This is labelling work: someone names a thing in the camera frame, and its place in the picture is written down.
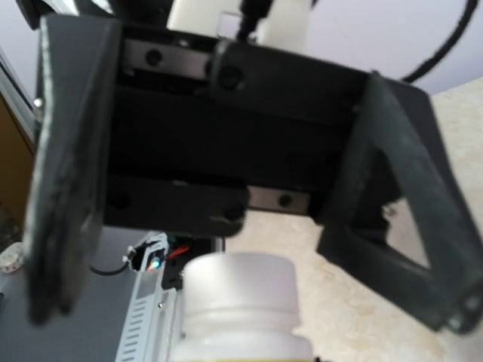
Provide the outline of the front aluminium rail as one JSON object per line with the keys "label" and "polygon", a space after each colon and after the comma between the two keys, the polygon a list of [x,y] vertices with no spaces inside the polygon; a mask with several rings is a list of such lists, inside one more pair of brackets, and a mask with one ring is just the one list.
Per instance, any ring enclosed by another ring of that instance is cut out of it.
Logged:
{"label": "front aluminium rail", "polygon": [[138,245],[144,248],[143,258],[115,360],[169,361],[171,349],[181,336],[181,293],[162,287],[168,270],[168,238],[162,232],[149,232]]}

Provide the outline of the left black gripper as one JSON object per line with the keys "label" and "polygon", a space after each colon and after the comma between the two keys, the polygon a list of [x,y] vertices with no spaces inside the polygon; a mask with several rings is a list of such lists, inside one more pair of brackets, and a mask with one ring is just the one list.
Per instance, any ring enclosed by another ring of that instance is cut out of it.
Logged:
{"label": "left black gripper", "polygon": [[231,236],[306,215],[337,177],[368,74],[237,41],[127,27],[104,222]]}

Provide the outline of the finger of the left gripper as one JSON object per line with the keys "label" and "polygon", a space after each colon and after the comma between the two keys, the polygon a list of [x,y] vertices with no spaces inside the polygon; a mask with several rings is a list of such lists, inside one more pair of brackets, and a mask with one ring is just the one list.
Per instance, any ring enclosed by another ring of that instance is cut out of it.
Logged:
{"label": "finger of the left gripper", "polygon": [[28,316],[38,326],[71,313],[98,245],[122,24],[50,15],[40,35],[43,106],[23,233]]}
{"label": "finger of the left gripper", "polygon": [[[405,199],[428,266],[389,246],[384,207]],[[482,319],[482,239],[452,173],[429,97],[368,76],[317,251],[432,330]]]}

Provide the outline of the small white pill bottle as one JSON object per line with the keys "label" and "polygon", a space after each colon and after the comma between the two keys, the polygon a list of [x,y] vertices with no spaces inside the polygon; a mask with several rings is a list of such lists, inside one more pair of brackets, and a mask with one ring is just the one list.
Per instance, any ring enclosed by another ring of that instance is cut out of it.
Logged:
{"label": "small white pill bottle", "polygon": [[267,253],[210,253],[183,273],[182,331],[172,361],[312,361],[294,264]]}

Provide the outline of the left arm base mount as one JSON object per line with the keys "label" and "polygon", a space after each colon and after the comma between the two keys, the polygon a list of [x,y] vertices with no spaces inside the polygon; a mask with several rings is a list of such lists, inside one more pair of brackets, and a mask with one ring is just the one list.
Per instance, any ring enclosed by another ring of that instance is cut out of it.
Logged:
{"label": "left arm base mount", "polygon": [[149,232],[133,247],[124,260],[136,273],[160,272],[163,290],[183,288],[184,267],[192,259],[208,253],[224,252],[224,238],[189,238]]}

